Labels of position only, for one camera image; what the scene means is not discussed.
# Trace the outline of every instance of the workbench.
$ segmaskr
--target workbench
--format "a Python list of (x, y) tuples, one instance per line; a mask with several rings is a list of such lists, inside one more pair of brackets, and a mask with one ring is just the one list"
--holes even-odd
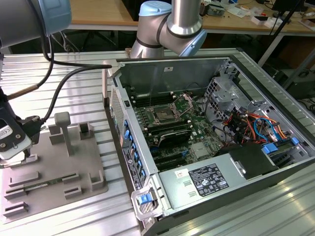
[[(69, 29), (73, 30), (137, 30), (138, 22), (132, 20), (122, 0), (70, 0), (72, 9), (72, 23)], [(252, 7), (262, 7), (267, 16), (272, 11), (255, 0), (239, 0), (239, 4)], [(284, 27), (275, 38), (266, 53), (259, 61), (262, 66), (272, 54), (276, 46), (286, 35), (315, 36), (315, 32), (300, 24), (300, 18), (292, 17), (292, 22)], [(269, 35), (271, 29), (266, 26), (257, 26), (250, 17), (240, 18), (229, 12), (224, 17), (204, 16), (203, 28), (208, 33), (230, 33)]]
[[(250, 70), (255, 70), (257, 67), (257, 64), (246, 54), (233, 48), (200, 50), (197, 54), (211, 55), (218, 51), (224, 55), (234, 55), (238, 60), (246, 62), (246, 67)], [(165, 54), (175, 55), (170, 51)], [(68, 62), (101, 64), (107, 59), (126, 58), (126, 54), (125, 52), (63, 53), (56, 54), (55, 58)], [(46, 74), (48, 66), (49, 63), (42, 54), (7, 55), (3, 61), (0, 86), (6, 94), (24, 89), (38, 83)], [(55, 65), (52, 75), (39, 90), (10, 102), (15, 113), (23, 118), (31, 115), (42, 117), (46, 114), (58, 83), (73, 69), (74, 67)], [(261, 73), (257, 75), (264, 86), (315, 134), (315, 126), (312, 125), (314, 121), (301, 114), (301, 110), (306, 112), (305, 109), (298, 102), (282, 95), (283, 91), (274, 92), (273, 83), (266, 80), (266, 76), (267, 74)], [(253, 93), (251, 96), (259, 99), (259, 94)], [(8, 224), (0, 222), (0, 235), (140, 236), (139, 222), (134, 214), (102, 103), (101, 70), (77, 74), (66, 82), (59, 94), (53, 114), (65, 111), (70, 113), (72, 125), (90, 122), (94, 127), (100, 158), (108, 181), (108, 192)], [(54, 117), (51, 116), (46, 125), (53, 123)], [(233, 234), (235, 231), (239, 235), (251, 234), (249, 232), (257, 235), (278, 230), (294, 232), (291, 235), (300, 235), (304, 232), (312, 234), (315, 230), (314, 169), (314, 165), (309, 166), (272, 188), (191, 220), (164, 235), (191, 236), (202, 232), (209, 235), (219, 233), (235, 235)]]

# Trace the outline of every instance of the wooden table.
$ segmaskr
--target wooden table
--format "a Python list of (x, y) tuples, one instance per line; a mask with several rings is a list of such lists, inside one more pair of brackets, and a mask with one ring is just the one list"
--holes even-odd
[[(76, 30), (137, 30), (137, 22), (133, 21), (121, 0), (70, 0), (72, 9), (72, 24), (69, 29)], [(262, 7), (267, 16), (273, 11), (265, 5), (252, 0), (239, 0), (252, 8)], [(263, 65), (275, 47), (286, 35), (315, 36), (315, 32), (298, 22), (299, 18), (292, 17), (292, 22), (286, 25), (276, 37), (265, 55), (259, 61)], [(266, 26), (257, 26), (250, 17), (239, 18), (229, 12), (224, 17), (203, 17), (203, 28), (209, 33), (255, 34), (269, 35), (270, 29)]]

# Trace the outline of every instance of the circuit board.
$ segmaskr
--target circuit board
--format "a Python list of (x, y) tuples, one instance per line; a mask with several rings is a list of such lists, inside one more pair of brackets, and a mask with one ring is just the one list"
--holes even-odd
[(224, 137), (213, 131), (200, 105), (187, 94), (175, 96), (173, 103), (134, 107), (160, 171), (209, 159), (223, 147)]

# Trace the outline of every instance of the aluminum extrusion table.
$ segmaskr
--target aluminum extrusion table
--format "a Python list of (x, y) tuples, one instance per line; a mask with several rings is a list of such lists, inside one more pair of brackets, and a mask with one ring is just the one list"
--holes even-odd
[[(252, 73), (255, 73), (257, 64), (236, 49), (201, 50), (198, 54), (209, 55), (218, 52), (235, 55), (246, 63)], [(57, 60), (81, 63), (102, 63), (106, 59), (125, 57), (124, 52), (56, 55)], [(25, 88), (38, 82), (45, 75), (48, 65), (49, 63), (42, 55), (5, 56), (0, 85), (7, 94)], [(21, 117), (43, 116), (58, 82), (71, 70), (73, 67), (56, 65), (52, 76), (38, 91), (11, 102), (15, 112)], [(269, 81), (266, 74), (260, 74), (257, 78), (272, 91), (273, 82)], [(273, 93), (307, 129), (315, 134), (314, 118), (304, 115), (305, 110), (300, 104), (291, 97), (284, 96), (281, 91), (273, 91)], [(32, 236), (56, 234), (139, 236), (140, 227), (133, 212), (102, 104), (100, 70), (80, 73), (65, 84), (53, 113), (63, 111), (70, 113), (73, 125), (89, 121), (95, 127), (95, 136), (109, 190), (104, 194), (9, 224), (0, 223), (1, 236), (22, 234)], [(51, 123), (53, 123), (53, 118), (47, 122), (47, 124)], [(293, 232), (293, 235), (315, 233), (314, 165), (291, 176), (277, 186), (189, 221), (171, 229), (165, 235), (284, 235), (288, 232)]]

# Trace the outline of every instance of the orange wire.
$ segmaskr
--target orange wire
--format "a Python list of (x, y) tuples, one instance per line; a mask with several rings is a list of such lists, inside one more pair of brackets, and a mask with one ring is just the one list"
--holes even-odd
[[(249, 114), (249, 116), (256, 117), (256, 118), (265, 118), (265, 119), (270, 120), (274, 123), (277, 123), (275, 120), (270, 119), (269, 117), (260, 116), (260, 115), (256, 115), (256, 114)], [(280, 137), (283, 139), (286, 139), (286, 135), (284, 135), (284, 133), (282, 132), (280, 125), (277, 125), (277, 127), (279, 127), (279, 128), (276, 131), (279, 133)]]
[(254, 131), (254, 129), (252, 128), (251, 123), (250, 123), (250, 121), (248, 120), (248, 118), (247, 118), (247, 124), (250, 126), (250, 129), (251, 129), (251, 131), (252, 131), (253, 139), (256, 139), (255, 131)]

